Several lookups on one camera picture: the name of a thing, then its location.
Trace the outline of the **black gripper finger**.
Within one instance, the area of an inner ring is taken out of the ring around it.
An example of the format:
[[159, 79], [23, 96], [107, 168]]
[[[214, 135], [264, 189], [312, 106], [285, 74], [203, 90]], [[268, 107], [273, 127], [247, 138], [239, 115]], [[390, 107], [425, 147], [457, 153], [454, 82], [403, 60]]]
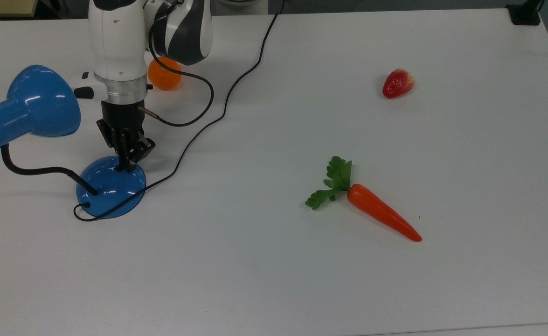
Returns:
[[126, 151], [126, 134], [122, 128], [110, 126], [105, 120], [97, 121], [97, 127], [108, 147], [114, 149], [118, 157], [118, 163], [115, 166], [117, 172], [127, 171], [127, 151]]
[[127, 172], [133, 172], [137, 168], [137, 163], [145, 159], [155, 148], [156, 143], [150, 138], [146, 138], [143, 134], [139, 134], [138, 138], [129, 145], [127, 154]]

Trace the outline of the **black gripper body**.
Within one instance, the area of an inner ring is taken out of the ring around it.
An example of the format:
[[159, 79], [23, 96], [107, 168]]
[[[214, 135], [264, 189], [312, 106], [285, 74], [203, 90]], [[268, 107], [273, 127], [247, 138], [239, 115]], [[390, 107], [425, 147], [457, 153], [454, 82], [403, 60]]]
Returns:
[[104, 140], [114, 140], [116, 136], [122, 133], [122, 130], [125, 131], [130, 140], [138, 140], [139, 136], [144, 134], [142, 123], [145, 119], [145, 113], [139, 110], [139, 107], [144, 106], [144, 100], [127, 105], [101, 102], [101, 134]]

